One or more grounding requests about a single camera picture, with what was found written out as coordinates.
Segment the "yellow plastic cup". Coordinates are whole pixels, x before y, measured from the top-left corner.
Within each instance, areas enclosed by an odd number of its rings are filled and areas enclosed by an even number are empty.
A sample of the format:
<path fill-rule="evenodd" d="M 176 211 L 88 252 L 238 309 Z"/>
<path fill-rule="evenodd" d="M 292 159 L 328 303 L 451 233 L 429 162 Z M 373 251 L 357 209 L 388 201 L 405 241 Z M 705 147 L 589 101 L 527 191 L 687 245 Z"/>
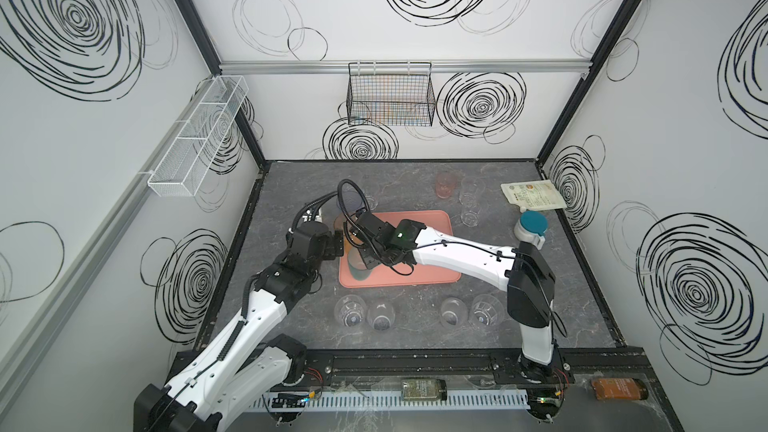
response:
<path fill-rule="evenodd" d="M 342 238 L 344 250 L 348 251 L 352 247 L 349 238 L 353 238 L 354 235 L 352 234 L 350 227 L 347 225 L 346 217 L 342 213 L 340 213 L 335 218 L 333 222 L 333 228 L 335 233 Z"/>

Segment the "teal plastic cup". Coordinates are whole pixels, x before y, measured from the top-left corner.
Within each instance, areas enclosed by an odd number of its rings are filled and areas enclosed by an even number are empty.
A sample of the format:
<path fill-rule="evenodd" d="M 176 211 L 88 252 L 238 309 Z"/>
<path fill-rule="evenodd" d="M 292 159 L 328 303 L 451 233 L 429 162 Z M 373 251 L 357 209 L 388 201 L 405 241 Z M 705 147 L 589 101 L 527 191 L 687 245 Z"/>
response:
<path fill-rule="evenodd" d="M 357 248 L 352 247 L 347 251 L 347 264 L 354 280 L 362 282 L 370 277 L 372 270 L 366 266 Z"/>

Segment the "clear faceted glass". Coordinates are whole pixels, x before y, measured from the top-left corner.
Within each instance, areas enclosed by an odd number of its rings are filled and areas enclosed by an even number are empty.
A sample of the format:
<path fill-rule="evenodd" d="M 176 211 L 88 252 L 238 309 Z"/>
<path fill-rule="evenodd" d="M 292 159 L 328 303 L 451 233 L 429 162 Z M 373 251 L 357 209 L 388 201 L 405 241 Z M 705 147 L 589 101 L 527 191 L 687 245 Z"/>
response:
<path fill-rule="evenodd" d="M 379 201 L 374 195 L 370 193 L 365 193 L 364 198 L 362 199 L 361 205 L 366 210 L 373 211 L 377 209 L 379 205 Z"/>

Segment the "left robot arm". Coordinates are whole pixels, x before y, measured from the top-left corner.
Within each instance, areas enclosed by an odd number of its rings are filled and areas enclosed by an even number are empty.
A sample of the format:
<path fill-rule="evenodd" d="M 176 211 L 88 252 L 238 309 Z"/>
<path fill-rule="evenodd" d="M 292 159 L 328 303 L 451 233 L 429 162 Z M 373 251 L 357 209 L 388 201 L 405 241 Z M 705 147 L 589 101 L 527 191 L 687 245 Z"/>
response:
<path fill-rule="evenodd" d="M 312 288 L 323 262 L 344 252 L 343 237 L 316 221 L 294 227 L 287 248 L 251 277 L 239 312 L 163 387 L 136 398 L 136 431 L 224 431 L 257 398 L 303 377 L 306 348 L 266 337 Z"/>

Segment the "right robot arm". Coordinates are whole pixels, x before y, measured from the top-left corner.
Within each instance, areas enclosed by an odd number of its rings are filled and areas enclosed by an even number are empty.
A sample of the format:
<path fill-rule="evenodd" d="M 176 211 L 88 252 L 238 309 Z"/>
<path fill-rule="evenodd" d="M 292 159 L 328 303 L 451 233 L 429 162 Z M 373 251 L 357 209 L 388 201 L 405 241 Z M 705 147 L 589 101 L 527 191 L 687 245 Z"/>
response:
<path fill-rule="evenodd" d="M 362 212 L 342 226 L 345 238 L 365 262 L 395 270 L 400 264 L 435 266 L 481 280 L 506 294 L 506 311 L 520 328 L 520 374 L 543 384 L 557 376 L 559 357 L 553 334 L 556 278 L 539 249 L 482 244 L 402 219 L 392 225 Z"/>

